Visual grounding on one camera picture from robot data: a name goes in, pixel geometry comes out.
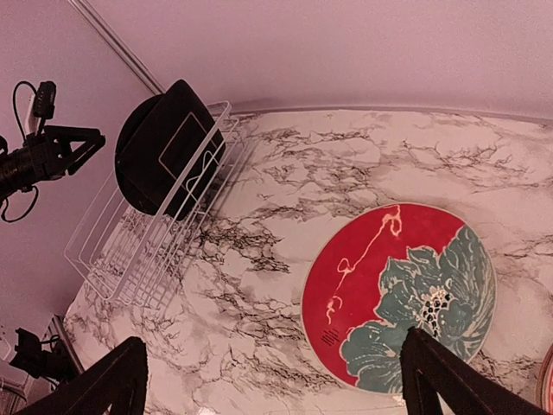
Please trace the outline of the black square plate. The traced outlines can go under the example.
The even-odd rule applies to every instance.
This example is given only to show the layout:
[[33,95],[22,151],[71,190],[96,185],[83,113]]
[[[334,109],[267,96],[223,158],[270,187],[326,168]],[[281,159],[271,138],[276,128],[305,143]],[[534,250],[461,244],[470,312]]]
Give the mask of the black square plate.
[[214,119],[185,80],[145,100],[128,117],[119,134],[115,175],[125,200],[136,210],[155,215],[177,178],[202,144],[204,148],[165,214],[184,220],[200,200],[226,153],[222,134],[210,141]]

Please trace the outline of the grey speckled plate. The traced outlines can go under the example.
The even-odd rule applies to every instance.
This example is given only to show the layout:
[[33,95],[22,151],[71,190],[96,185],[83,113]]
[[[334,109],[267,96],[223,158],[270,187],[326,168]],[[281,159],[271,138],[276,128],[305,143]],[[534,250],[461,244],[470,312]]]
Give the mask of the grey speckled plate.
[[464,220],[397,203],[359,215],[324,245],[305,281],[301,317],[309,346],[335,378],[398,394],[409,329],[470,361],[489,334],[496,297],[491,258]]

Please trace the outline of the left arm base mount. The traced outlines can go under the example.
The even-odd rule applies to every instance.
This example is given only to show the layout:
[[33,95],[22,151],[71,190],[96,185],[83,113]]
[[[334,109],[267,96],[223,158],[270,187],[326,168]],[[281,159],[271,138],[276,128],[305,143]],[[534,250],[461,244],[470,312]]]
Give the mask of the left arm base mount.
[[23,370],[35,379],[58,382],[68,382],[80,375],[78,365],[59,335],[41,341],[37,335],[23,328],[17,329],[16,333],[16,355],[10,361],[12,367]]

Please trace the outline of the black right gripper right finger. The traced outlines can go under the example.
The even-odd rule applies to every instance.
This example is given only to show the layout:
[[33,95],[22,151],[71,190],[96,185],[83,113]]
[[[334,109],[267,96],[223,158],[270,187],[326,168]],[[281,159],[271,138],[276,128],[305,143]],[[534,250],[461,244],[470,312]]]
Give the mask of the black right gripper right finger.
[[423,329],[411,327],[401,348],[403,399],[409,415],[544,414],[545,411],[487,379]]

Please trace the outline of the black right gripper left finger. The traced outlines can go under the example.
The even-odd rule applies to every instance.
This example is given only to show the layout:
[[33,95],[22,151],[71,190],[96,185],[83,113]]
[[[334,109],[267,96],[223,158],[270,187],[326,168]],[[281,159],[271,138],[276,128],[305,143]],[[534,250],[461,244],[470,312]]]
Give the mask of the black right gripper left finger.
[[74,380],[19,413],[143,414],[147,381],[146,345],[131,336]]

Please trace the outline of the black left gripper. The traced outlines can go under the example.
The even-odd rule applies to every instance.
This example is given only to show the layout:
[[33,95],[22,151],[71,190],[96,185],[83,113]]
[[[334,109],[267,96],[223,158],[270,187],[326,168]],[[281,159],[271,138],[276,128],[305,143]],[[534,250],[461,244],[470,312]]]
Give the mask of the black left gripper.
[[76,150],[70,149],[64,157],[66,171],[73,176],[104,145],[105,136],[100,130],[84,127],[47,125],[45,134],[32,136],[22,148],[7,153],[7,142],[1,138],[1,199],[22,191],[29,192],[38,182],[54,181],[65,175],[65,164],[60,142],[80,142]]

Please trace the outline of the red patterned white bowl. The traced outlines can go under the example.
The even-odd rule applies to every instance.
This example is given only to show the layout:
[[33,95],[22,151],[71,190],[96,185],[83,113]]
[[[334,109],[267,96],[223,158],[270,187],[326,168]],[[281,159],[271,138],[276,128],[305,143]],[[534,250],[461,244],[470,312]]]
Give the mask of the red patterned white bowl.
[[537,378],[536,387],[536,402],[548,414],[553,411],[553,345],[548,349],[547,354],[543,359],[542,366]]

